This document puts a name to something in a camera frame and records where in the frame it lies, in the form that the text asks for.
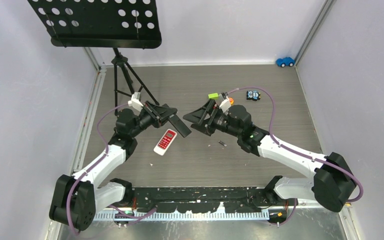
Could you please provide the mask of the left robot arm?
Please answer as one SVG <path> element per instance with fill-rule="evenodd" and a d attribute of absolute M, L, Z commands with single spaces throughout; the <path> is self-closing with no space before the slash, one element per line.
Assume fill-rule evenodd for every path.
<path fill-rule="evenodd" d="M 86 167 L 72 175 L 61 175 L 54 187 L 49 218 L 69 226 L 74 234 L 86 230 L 95 214 L 114 204 L 128 207 L 134 199 L 132 183 L 119 178 L 102 182 L 134 153 L 136 137 L 148 127 L 160 128 L 178 110 L 167 104 L 155 105 L 149 101 L 137 105 L 139 114 L 132 110 L 133 103 L 116 106 L 114 133 L 105 141 L 103 152 Z"/>

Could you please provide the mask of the black remote control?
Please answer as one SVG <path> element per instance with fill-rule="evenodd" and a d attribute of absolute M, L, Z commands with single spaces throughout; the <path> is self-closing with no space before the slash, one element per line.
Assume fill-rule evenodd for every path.
<path fill-rule="evenodd" d="M 188 126 L 176 114 L 171 115 L 168 120 L 183 138 L 186 138 L 192 133 Z"/>

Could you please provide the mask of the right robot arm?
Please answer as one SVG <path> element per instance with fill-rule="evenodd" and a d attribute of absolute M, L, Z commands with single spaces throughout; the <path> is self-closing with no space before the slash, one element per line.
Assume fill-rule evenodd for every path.
<path fill-rule="evenodd" d="M 183 119 L 207 136 L 215 131 L 234 136 L 245 152 L 274 160 L 304 176 L 273 177 L 265 187 L 265 198 L 271 205 L 288 199 L 305 199 L 317 201 L 325 209 L 339 213 L 351 202 L 351 194 L 360 186 L 342 155 L 314 153 L 287 143 L 256 126 L 242 105 L 219 106 L 210 99 L 199 109 L 185 114 Z"/>

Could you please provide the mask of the red and white remote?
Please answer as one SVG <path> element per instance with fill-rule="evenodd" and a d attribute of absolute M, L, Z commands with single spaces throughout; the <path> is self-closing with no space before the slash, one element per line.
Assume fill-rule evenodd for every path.
<path fill-rule="evenodd" d="M 164 156 L 177 136 L 178 133 L 176 131 L 167 129 L 156 146 L 153 148 L 153 151 L 160 156 Z"/>

